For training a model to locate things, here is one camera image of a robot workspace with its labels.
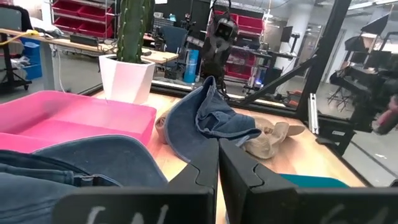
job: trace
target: denim cap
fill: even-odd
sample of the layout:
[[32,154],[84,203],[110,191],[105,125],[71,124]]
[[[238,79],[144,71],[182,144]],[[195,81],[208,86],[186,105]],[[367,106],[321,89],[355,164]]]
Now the denim cap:
[[226,138],[240,146],[261,130],[252,117],[236,113],[218,93],[214,77],[182,98],[167,115],[167,144],[185,162],[190,162],[211,138]]
[[105,135],[46,147],[35,155],[57,159],[90,174],[102,174],[123,186],[164,187],[168,181],[137,139]]

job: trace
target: office chair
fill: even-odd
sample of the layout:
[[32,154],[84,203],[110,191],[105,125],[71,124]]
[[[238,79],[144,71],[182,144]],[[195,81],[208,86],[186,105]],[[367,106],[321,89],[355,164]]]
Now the office chair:
[[[0,4],[0,12],[7,19],[0,21],[0,28],[12,29],[18,31],[32,30],[32,24],[30,23],[29,12],[19,6],[12,6],[7,4]],[[5,42],[8,39],[7,34],[1,34],[1,42]],[[12,67],[11,55],[9,50],[9,44],[1,46],[4,52],[4,62],[6,64],[6,76],[0,80],[0,88],[13,89],[15,87],[23,86],[25,90],[28,89],[31,81],[27,81],[22,77],[14,73],[15,68]]]
[[183,74],[185,71],[186,52],[184,50],[184,44],[187,39],[188,31],[181,27],[163,26],[160,28],[159,32],[162,34],[165,44],[164,50],[166,52],[179,54],[176,60],[171,60],[164,64],[165,78],[176,79],[177,76],[181,76],[179,74]]

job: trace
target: desk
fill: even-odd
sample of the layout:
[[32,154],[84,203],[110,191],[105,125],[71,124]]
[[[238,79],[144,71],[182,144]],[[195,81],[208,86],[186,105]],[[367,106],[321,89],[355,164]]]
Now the desk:
[[[15,30],[7,30],[7,29],[0,29],[0,33],[9,34],[9,35],[22,34],[22,32]],[[68,39],[46,39],[44,37],[35,36],[35,35],[27,35],[25,36],[25,38],[38,40],[41,41],[42,43],[40,45],[40,61],[42,64],[44,90],[61,90],[59,82],[59,74],[58,72],[53,71],[52,50],[50,48],[50,44],[85,50],[88,52],[94,52],[98,55],[104,54],[103,52],[106,52],[109,49],[113,49],[112,46],[106,44],[100,44],[99,47],[93,47],[89,45],[73,43],[70,42],[70,40]],[[113,49],[112,51],[109,52],[109,54],[113,54],[116,51],[117,49]],[[150,56],[142,56],[141,58],[155,63],[165,63],[169,60],[173,60],[178,57],[177,54],[169,52],[158,52],[155,50],[142,49],[142,52],[148,52],[148,51],[151,51],[152,54]]]
[[144,40],[146,41],[155,41],[155,39],[153,39],[151,36],[149,36],[148,34],[144,34]]
[[[94,97],[104,98],[103,93]],[[151,93],[146,105],[156,108],[157,117],[167,111],[180,99],[156,95]],[[256,113],[247,110],[235,109],[236,112],[250,115],[263,116],[273,123],[285,121],[289,124],[301,124],[295,119],[283,118],[269,114]],[[156,160],[167,179],[173,179],[187,164],[179,159],[168,145],[158,141],[154,129],[151,140],[147,146],[149,152]],[[315,142],[315,136],[307,129],[304,133],[285,140],[280,146],[280,152],[273,158],[262,162],[274,172],[284,174],[314,175],[332,177],[343,181],[351,187],[364,187],[365,185],[333,155],[328,148]],[[218,182],[216,224],[225,224],[225,202],[220,181]]]

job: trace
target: white pot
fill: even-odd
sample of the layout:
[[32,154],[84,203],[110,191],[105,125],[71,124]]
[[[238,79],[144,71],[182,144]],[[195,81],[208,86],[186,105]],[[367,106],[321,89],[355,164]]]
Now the white pot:
[[116,55],[99,56],[99,67],[108,100],[143,104],[147,101],[154,77],[155,63],[143,60],[142,64],[118,62]]

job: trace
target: blue denim fabric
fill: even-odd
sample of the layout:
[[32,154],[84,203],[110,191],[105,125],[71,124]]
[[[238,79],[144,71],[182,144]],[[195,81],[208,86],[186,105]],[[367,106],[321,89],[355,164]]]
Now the blue denim fabric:
[[165,138],[185,162],[190,162],[211,138],[226,138],[237,146],[256,138],[254,118],[237,114],[216,89],[214,77],[180,100],[165,120]]
[[75,189],[68,184],[0,172],[0,223],[51,224],[53,206]]
[[145,146],[127,136],[79,139],[50,146],[34,154],[66,162],[89,174],[103,174],[123,186],[165,187],[168,184]]
[[135,186],[167,185],[147,149],[127,136],[81,139],[36,154],[0,150],[0,223],[51,224],[53,206],[77,187],[121,186],[103,174]]
[[76,187],[115,186],[77,167],[32,154],[0,151],[0,223],[50,224],[58,199]]

